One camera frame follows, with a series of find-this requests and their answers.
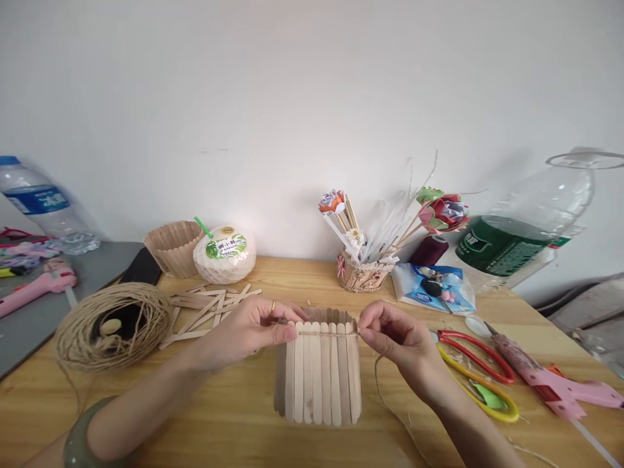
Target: twine ball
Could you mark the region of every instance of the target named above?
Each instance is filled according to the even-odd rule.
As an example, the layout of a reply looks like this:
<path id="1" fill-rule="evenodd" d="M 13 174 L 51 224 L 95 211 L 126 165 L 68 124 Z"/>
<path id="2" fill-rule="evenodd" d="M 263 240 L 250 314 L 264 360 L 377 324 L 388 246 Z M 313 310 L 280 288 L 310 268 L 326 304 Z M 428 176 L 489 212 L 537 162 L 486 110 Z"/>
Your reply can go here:
<path id="1" fill-rule="evenodd" d="M 166 336 L 171 309 L 169 298 L 147 283 L 102 289 L 81 301 L 58 326 L 58 362 L 85 373 L 127 367 L 147 356 Z"/>

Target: glue gun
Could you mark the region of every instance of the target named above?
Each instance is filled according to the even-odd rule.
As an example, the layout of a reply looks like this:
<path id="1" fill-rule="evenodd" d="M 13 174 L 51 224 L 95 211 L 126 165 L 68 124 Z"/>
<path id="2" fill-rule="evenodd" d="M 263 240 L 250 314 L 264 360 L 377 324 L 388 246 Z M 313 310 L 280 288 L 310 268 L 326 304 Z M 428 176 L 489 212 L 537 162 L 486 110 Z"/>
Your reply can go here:
<path id="1" fill-rule="evenodd" d="M 595 380 L 578 383 L 559 376 L 533 360 L 517 343 L 498 333 L 487 322 L 485 324 L 492 333 L 497 351 L 560 418 L 571 421 L 587 416 L 577 401 L 606 408 L 624 408 L 624 398 L 606 383 Z"/>
<path id="2" fill-rule="evenodd" d="M 46 293 L 63 293 L 76 286 L 78 279 L 70 266 L 54 258 L 44 265 L 44 273 L 20 290 L 0 299 L 0 319 Z"/>

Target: bracelet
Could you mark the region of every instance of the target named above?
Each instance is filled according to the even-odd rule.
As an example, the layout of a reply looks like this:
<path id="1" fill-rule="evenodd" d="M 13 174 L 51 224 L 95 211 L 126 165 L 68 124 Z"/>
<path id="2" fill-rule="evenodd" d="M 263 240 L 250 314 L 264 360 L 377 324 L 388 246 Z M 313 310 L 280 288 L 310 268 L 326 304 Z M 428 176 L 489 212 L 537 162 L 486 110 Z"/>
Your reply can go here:
<path id="1" fill-rule="evenodd" d="M 115 398 L 116 396 L 109 396 L 100 400 L 78 418 L 65 440 L 63 449 L 65 468 L 126 468 L 130 466 L 136 451 L 119 460 L 102 461 L 93 455 L 86 439 L 86 431 L 93 416 Z"/>

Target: yellow scissors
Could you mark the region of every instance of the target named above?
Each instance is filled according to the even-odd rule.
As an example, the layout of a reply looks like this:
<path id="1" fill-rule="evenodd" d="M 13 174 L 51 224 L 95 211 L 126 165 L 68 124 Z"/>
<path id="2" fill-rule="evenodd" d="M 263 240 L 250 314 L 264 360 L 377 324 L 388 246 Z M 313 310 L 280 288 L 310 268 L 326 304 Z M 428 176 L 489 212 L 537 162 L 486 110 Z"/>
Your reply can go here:
<path id="1" fill-rule="evenodd" d="M 520 418 L 520 412 L 518 411 L 518 407 L 515 402 L 507 395 L 503 390 L 497 388 L 492 383 L 488 382 L 486 379 L 481 377 L 478 374 L 475 374 L 469 369 L 462 367 L 457 361 L 452 359 L 440 346 L 440 343 L 445 343 L 446 345 L 452 346 L 457 351 L 464 354 L 468 359 L 477 364 L 481 369 L 487 372 L 492 378 L 502 382 L 504 384 L 512 384 L 515 382 L 515 374 L 512 368 L 507 364 L 507 362 L 500 356 L 496 351 L 492 348 L 488 347 L 486 344 L 482 343 L 476 338 L 471 337 L 470 335 L 466 335 L 460 331 L 454 330 L 438 330 L 431 331 L 431 336 L 434 339 L 434 343 L 437 346 L 437 349 L 440 351 L 440 355 L 442 359 L 450 365 L 453 369 L 458 371 L 460 374 L 468 377 L 468 379 L 474 380 L 479 385 L 483 385 L 486 389 L 490 390 L 492 393 L 496 394 L 507 406 L 506 411 L 497 411 L 493 408 L 489 408 L 485 404 L 483 404 L 478 398 L 476 398 L 470 390 L 466 388 L 466 386 L 462 385 L 462 383 L 457 380 L 455 375 L 453 378 L 457 381 L 457 383 L 463 388 L 463 390 L 471 397 L 484 411 L 488 416 L 498 419 L 504 423 L 514 423 Z M 475 355 L 472 351 L 460 345 L 456 341 L 450 339 L 451 337 L 461 338 L 466 341 L 469 341 L 473 345 L 479 347 L 483 350 L 503 371 L 503 374 L 499 374 L 495 369 L 492 369 L 488 366 L 482 359 L 480 359 L 477 355 Z"/>

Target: gray table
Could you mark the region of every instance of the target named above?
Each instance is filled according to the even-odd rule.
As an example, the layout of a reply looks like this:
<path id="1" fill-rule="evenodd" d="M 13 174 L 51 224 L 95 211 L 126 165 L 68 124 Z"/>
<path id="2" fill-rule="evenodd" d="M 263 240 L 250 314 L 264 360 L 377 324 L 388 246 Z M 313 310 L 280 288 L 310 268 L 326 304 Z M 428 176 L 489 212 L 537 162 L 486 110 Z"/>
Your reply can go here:
<path id="1" fill-rule="evenodd" d="M 120 276 L 144 247 L 140 242 L 102 242 L 97 250 L 84 255 L 63 255 L 78 277 L 73 288 L 78 301 L 93 294 Z M 0 295 L 35 280 L 41 268 L 28 276 L 0 278 Z M 28 358 L 55 332 L 70 311 L 64 293 L 49 292 L 39 299 L 0 318 L 0 380 Z"/>

